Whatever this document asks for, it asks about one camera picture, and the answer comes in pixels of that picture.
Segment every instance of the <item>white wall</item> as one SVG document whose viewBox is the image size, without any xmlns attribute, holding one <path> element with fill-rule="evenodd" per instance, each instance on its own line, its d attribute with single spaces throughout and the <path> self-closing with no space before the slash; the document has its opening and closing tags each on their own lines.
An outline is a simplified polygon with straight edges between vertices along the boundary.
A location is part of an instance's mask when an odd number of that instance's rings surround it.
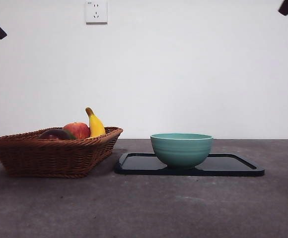
<svg viewBox="0 0 288 238">
<path fill-rule="evenodd" d="M 120 138 L 288 138 L 282 0 L 0 0 L 0 135 L 88 122 Z"/>
</svg>

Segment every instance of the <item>electrical outlet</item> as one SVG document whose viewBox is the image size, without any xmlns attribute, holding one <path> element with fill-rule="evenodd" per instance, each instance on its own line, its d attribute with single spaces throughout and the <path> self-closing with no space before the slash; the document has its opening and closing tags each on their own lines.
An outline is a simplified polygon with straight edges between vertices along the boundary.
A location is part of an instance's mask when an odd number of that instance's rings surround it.
<svg viewBox="0 0 288 238">
<path fill-rule="evenodd" d="M 108 10 L 106 0 L 89 0 L 85 3 L 86 23 L 107 23 Z"/>
</svg>

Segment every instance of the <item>woven basket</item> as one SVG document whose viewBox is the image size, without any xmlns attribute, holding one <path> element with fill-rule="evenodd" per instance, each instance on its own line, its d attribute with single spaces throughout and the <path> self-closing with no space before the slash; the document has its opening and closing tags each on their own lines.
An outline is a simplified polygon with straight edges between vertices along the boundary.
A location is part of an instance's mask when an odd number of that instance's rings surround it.
<svg viewBox="0 0 288 238">
<path fill-rule="evenodd" d="M 122 133 L 106 127 L 105 135 L 91 139 L 38 139 L 49 129 L 0 137 L 0 162 L 10 176 L 82 178 L 112 154 Z"/>
</svg>

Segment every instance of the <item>banana stem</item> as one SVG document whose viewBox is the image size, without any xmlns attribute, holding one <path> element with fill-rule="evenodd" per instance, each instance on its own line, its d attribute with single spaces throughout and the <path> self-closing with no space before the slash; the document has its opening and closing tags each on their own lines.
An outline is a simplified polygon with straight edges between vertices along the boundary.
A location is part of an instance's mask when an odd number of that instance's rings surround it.
<svg viewBox="0 0 288 238">
<path fill-rule="evenodd" d="M 93 115 L 93 110 L 91 108 L 85 108 L 86 113 L 88 114 L 88 116 Z"/>
</svg>

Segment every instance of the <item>tray rim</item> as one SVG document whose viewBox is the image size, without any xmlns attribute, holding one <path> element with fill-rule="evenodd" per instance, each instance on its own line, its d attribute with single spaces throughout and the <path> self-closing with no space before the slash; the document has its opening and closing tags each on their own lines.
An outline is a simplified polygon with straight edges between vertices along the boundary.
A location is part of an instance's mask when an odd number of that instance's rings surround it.
<svg viewBox="0 0 288 238">
<path fill-rule="evenodd" d="M 229 157 L 238 160 L 244 165 L 250 167 L 251 171 L 246 170 L 237 170 L 237 171 L 204 171 L 199 169 L 192 170 L 181 170 L 181 169 L 158 169 L 158 170 L 125 170 L 122 169 L 122 165 L 128 157 L 131 156 L 146 156 L 146 157 L 156 157 L 154 153 L 147 152 L 126 152 L 122 154 L 118 162 L 114 167 L 114 172 L 122 175 L 160 175 L 160 176 L 225 176 L 225 177 L 257 177 L 263 176 L 265 174 L 265 169 L 259 166 L 257 163 L 244 158 L 243 156 L 234 154 L 234 153 L 210 153 L 208 157 Z"/>
</svg>

